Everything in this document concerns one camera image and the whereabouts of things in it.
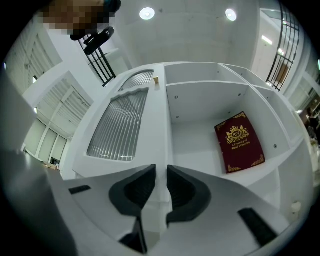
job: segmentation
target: gold corner ornament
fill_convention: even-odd
[[[240,114],[237,114],[234,118],[247,118],[247,116],[242,112]]]
[[[219,125],[216,126],[216,129],[217,129],[218,131],[220,131],[220,128],[221,128],[222,126],[224,126],[225,124],[226,124],[226,122],[220,123]]]
[[[229,172],[235,172],[235,171],[240,171],[241,168],[239,167],[231,167],[230,164],[228,165],[228,171]]]
[[[248,133],[248,129],[244,128],[242,125],[240,126],[240,129],[238,126],[232,126],[230,132],[226,133],[227,137],[225,137],[225,139],[227,144],[240,141],[250,135],[250,133]]]
[[[255,161],[251,166],[257,166],[259,164],[262,164],[265,161],[264,156],[261,154],[260,159],[258,161]]]

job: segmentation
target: black metal railing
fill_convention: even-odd
[[[84,41],[88,38],[89,36],[86,35],[78,41],[83,52],[85,51]],[[101,79],[102,87],[105,87],[112,79],[117,77],[100,47],[95,50],[93,54],[86,55],[86,57],[90,62],[89,65],[92,66],[98,77]]]
[[[297,19],[281,3],[281,31],[277,52],[266,83],[277,91],[283,87],[294,64],[298,45],[300,28]]]

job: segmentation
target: round ceiling light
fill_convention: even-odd
[[[151,20],[154,16],[155,16],[155,10],[150,7],[143,8],[140,11],[140,17],[143,20],[146,20],[146,21]]]
[[[232,22],[234,22],[234,21],[237,19],[237,15],[236,15],[236,13],[235,13],[234,10],[227,9],[227,10],[225,11],[225,15],[226,15],[226,17],[227,17],[230,21],[232,21]]]

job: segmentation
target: book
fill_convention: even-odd
[[[263,164],[265,155],[258,136],[244,112],[214,127],[227,174]]]

